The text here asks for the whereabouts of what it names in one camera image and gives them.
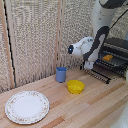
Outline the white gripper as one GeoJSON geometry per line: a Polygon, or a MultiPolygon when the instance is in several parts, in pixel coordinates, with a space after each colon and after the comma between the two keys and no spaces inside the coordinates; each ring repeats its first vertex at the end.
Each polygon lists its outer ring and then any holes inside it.
{"type": "Polygon", "coordinates": [[[75,44],[71,44],[69,46],[68,53],[75,58],[81,58],[82,57],[81,46],[82,46],[81,41],[79,41],[75,44]]]}

